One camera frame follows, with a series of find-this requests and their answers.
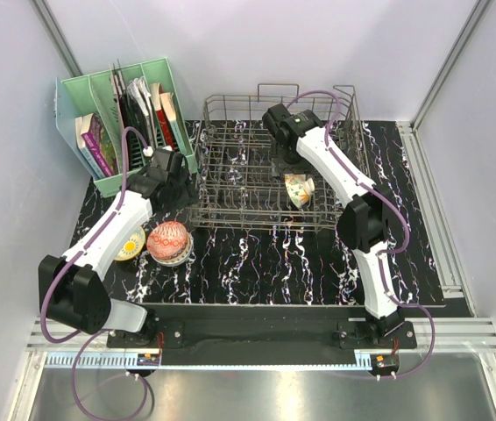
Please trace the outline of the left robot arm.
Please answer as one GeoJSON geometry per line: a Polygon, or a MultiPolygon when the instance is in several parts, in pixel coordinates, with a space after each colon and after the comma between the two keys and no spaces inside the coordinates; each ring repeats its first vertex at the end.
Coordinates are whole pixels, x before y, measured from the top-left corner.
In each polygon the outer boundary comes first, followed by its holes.
{"type": "Polygon", "coordinates": [[[47,255],[38,267],[40,328],[51,342],[47,320],[76,333],[124,331],[139,347],[156,339],[153,315],[136,303],[113,299],[103,280],[124,243],[154,213],[193,203],[195,186],[182,153],[159,148],[150,162],[122,180],[112,205],[75,245],[60,257],[47,255]]]}

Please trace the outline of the green floral bowl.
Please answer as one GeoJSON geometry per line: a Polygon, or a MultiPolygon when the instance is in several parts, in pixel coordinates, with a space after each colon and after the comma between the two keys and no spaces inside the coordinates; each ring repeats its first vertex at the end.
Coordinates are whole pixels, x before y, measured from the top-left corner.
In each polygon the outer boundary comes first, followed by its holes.
{"type": "Polygon", "coordinates": [[[315,193],[314,180],[310,175],[285,174],[284,183],[291,202],[302,208],[315,193]]]}

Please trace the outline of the white bowl black stripes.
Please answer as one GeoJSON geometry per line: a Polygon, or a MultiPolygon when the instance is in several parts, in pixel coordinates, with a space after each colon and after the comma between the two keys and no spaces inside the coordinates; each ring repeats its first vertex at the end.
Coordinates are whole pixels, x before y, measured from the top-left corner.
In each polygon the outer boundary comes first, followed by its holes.
{"type": "Polygon", "coordinates": [[[192,253],[193,248],[194,248],[194,242],[193,242],[192,238],[189,238],[187,246],[178,255],[176,255],[172,259],[176,258],[177,256],[181,256],[183,254],[186,254],[186,253],[192,253]]]}

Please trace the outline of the yellow checked bowl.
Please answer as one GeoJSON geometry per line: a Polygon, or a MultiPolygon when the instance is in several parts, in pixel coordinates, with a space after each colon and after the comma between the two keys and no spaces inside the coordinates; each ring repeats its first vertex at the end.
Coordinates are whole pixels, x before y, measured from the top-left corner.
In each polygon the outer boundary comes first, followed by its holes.
{"type": "Polygon", "coordinates": [[[138,256],[146,243],[145,230],[140,226],[124,243],[114,261],[127,261],[138,256]]]}

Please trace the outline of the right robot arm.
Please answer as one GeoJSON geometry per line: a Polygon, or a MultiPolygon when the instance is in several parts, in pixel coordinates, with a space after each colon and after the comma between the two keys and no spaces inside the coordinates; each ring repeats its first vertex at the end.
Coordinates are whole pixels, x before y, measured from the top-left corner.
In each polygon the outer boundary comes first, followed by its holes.
{"type": "Polygon", "coordinates": [[[358,337],[379,348],[388,346],[404,323],[387,258],[389,212],[394,209],[386,197],[388,190],[351,162],[313,111],[292,114],[279,103],[265,112],[262,121],[286,151],[287,161],[308,162],[341,202],[337,234],[353,252],[365,293],[365,322],[358,337]]]}

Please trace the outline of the plain white bowl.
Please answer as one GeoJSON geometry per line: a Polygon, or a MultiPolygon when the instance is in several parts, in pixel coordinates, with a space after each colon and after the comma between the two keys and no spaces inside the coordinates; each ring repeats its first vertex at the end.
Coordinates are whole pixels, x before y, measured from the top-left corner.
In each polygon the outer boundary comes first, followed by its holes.
{"type": "Polygon", "coordinates": [[[174,259],[169,259],[169,260],[154,259],[154,261],[163,267],[170,267],[171,268],[171,267],[177,267],[179,265],[184,264],[185,262],[188,261],[190,256],[191,256],[191,253],[186,253],[186,254],[183,254],[181,256],[177,256],[174,259]]]}

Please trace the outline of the grey wire dish rack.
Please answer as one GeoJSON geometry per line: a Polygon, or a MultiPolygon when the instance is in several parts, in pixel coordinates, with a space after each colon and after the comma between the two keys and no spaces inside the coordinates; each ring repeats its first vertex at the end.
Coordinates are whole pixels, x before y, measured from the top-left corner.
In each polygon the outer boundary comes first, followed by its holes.
{"type": "Polygon", "coordinates": [[[290,200],[284,176],[273,173],[273,143],[263,126],[265,112],[277,103],[291,113],[313,111],[333,119],[332,139],[365,175],[371,173],[352,85],[333,86],[334,96],[301,97],[298,85],[261,83],[253,95],[212,95],[205,99],[204,123],[195,141],[198,202],[189,209],[195,227],[268,230],[333,229],[342,205],[329,184],[306,162],[315,193],[302,208],[290,200]]]}

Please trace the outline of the blue zigzag pattern bowl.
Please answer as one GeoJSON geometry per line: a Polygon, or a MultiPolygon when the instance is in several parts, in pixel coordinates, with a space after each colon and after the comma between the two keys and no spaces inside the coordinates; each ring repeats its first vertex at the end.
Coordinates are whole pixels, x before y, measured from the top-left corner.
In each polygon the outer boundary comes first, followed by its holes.
{"type": "Polygon", "coordinates": [[[181,256],[188,249],[188,245],[188,230],[178,221],[157,225],[146,241],[148,252],[157,260],[173,260],[181,256]]]}

